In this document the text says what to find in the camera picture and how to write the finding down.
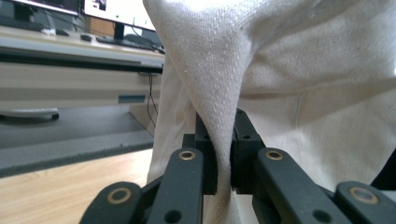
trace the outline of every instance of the desk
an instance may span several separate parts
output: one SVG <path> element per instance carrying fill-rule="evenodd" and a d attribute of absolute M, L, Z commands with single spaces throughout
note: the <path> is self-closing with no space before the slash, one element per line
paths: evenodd
<path fill-rule="evenodd" d="M 0 110 L 144 104 L 164 55 L 0 26 Z M 161 76 L 153 77 L 158 101 Z"/>

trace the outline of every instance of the monitor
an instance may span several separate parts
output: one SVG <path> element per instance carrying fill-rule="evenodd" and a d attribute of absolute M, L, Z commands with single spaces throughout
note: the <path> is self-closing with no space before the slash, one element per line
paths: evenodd
<path fill-rule="evenodd" d="M 40 7 L 69 15 L 78 15 L 79 0 L 11 0 L 18 7 Z"/>
<path fill-rule="evenodd" d="M 143 0 L 83 0 L 83 3 L 82 11 L 86 15 L 115 22 L 115 39 L 123 39 L 124 25 L 155 30 Z"/>

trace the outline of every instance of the white cloth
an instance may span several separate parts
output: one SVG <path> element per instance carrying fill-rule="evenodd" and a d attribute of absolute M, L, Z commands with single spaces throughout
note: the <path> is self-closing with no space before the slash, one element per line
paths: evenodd
<path fill-rule="evenodd" d="M 148 181 L 193 133 L 219 164 L 204 223 L 256 223 L 230 189 L 235 109 L 321 186 L 370 183 L 396 146 L 396 1 L 145 0 L 166 48 Z"/>

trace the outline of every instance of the brass ring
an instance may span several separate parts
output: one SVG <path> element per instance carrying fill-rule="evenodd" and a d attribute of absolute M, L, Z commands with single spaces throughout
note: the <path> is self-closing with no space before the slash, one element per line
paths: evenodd
<path fill-rule="evenodd" d="M 114 194 L 116 194 L 117 192 L 124 192 L 125 195 L 120 198 L 120 199 L 115 199 L 114 198 Z M 132 192 L 130 189 L 127 188 L 118 188 L 118 189 L 114 189 L 113 191 L 111 191 L 108 195 L 107 195 L 107 201 L 109 203 L 112 204 L 120 204 L 120 203 L 125 203 L 129 198 L 131 198 L 132 196 Z"/>
<path fill-rule="evenodd" d="M 283 160 L 283 154 L 278 151 L 267 151 L 265 152 L 265 156 L 273 161 Z"/>
<path fill-rule="evenodd" d="M 354 199 L 358 200 L 361 203 L 375 204 L 379 201 L 378 197 L 368 189 L 353 187 L 349 189 L 349 192 Z"/>
<path fill-rule="evenodd" d="M 190 161 L 195 158 L 195 153 L 193 151 L 182 151 L 178 153 L 178 157 L 183 161 Z"/>

